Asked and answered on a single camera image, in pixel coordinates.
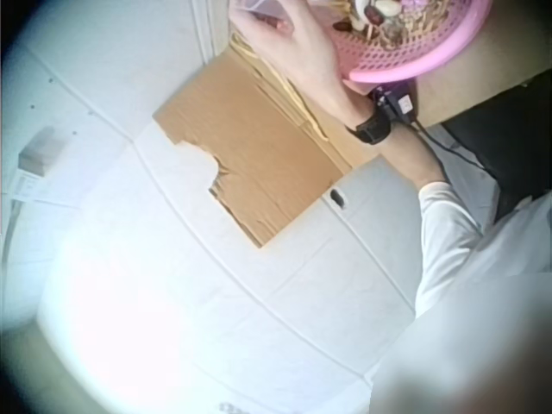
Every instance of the black cable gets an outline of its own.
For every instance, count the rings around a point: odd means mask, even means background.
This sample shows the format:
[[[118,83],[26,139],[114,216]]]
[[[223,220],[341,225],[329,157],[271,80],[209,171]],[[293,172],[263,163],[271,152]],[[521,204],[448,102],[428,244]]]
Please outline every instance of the black cable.
[[[470,166],[475,166],[475,167],[479,168],[481,171],[484,171],[486,173],[486,169],[483,168],[482,166],[480,166],[479,164],[469,160],[464,155],[459,154],[456,151],[445,147],[444,145],[441,144],[441,142],[439,142],[438,140],[433,138],[433,136],[431,136],[431,134],[428,132],[428,130],[426,128],[424,128],[423,125],[418,121],[418,119],[414,121],[414,124],[417,126],[417,129],[412,127],[411,125],[409,125],[409,127],[412,128],[418,134],[418,136],[420,136],[422,139],[423,139],[423,137],[421,136],[421,134],[424,134],[427,137],[428,140],[433,142],[435,145],[437,145],[443,151],[446,151],[447,153],[456,155],[458,158],[460,158],[464,162],[467,162]]]

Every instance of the person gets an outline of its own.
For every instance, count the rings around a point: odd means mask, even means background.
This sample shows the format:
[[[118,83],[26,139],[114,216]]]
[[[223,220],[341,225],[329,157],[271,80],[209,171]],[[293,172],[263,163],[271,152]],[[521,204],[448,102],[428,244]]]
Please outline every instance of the person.
[[[292,31],[230,6],[230,18],[251,48],[306,96],[356,129],[374,114],[373,103],[347,87],[336,47],[305,0],[278,0]],[[451,292],[489,278],[549,272],[552,267],[550,194],[511,213],[482,234],[448,183],[431,149],[406,126],[396,124],[374,148],[418,191],[422,214],[423,275],[416,316],[434,308]]]

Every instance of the brown cardboard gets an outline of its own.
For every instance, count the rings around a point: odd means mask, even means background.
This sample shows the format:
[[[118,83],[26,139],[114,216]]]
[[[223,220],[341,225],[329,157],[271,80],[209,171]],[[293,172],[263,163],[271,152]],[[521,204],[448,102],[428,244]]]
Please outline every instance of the brown cardboard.
[[[476,40],[417,79],[422,123],[447,120],[550,68],[548,23],[528,3],[495,0]],[[378,155],[305,102],[327,141],[262,61],[227,49],[155,114],[175,144],[190,142],[216,158],[211,192],[258,246]]]

